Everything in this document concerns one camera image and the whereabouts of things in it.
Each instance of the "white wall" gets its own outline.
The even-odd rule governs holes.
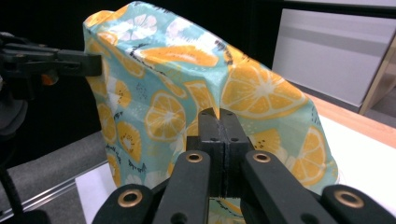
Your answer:
[[[315,2],[396,7],[394,0]],[[273,69],[292,82],[360,107],[395,30],[396,20],[285,9]]]

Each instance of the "folded fabric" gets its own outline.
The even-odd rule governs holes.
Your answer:
[[[258,150],[320,193],[338,176],[317,110],[264,65],[166,9],[132,2],[84,21],[86,52],[103,74],[88,77],[117,186],[150,188],[172,174],[197,113],[233,111]],[[211,199],[210,223],[244,223],[237,199]]]

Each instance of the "printed fabric pattern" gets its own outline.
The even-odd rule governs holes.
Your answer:
[[[318,112],[263,64],[178,15],[143,2],[83,23],[85,51],[102,55],[87,77],[117,186],[153,188],[173,171],[197,114],[233,111],[257,150],[275,154],[308,189],[334,184],[337,165]],[[210,199],[209,223],[245,223],[238,199]]]

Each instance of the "orange slice print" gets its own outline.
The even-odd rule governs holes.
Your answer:
[[[145,61],[151,64],[183,62],[213,67],[219,60],[217,56],[190,45],[144,49],[141,53],[145,57]]]
[[[114,183],[117,187],[121,185],[121,177],[120,177],[120,167],[117,163],[117,159],[115,156],[107,154],[107,161],[110,167],[111,175],[113,176]]]
[[[93,15],[91,15],[87,20],[85,20],[84,24],[87,27],[92,27],[96,24],[101,24],[105,21],[114,21],[120,18],[125,11],[128,9],[128,5],[125,7],[120,8],[119,10],[112,12],[112,11],[100,11]]]
[[[297,158],[290,157],[286,166],[291,173],[304,185],[318,183],[326,171],[326,151],[323,134],[318,128],[311,126]]]
[[[157,91],[145,117],[148,136],[156,141],[175,141],[185,124],[186,115],[180,102],[166,91]]]
[[[308,98],[279,75],[241,64],[232,69],[221,96],[223,108],[248,119],[274,119],[293,113]]]
[[[105,104],[99,104],[97,108],[102,134],[107,143],[114,144],[116,141],[116,123],[114,122],[111,109]]]
[[[142,64],[137,62],[132,57],[126,56],[117,49],[118,37],[116,34],[111,32],[101,32],[97,34],[99,40],[105,45],[113,54],[117,60],[122,64],[125,70],[134,77],[142,78],[145,75],[145,68]]]

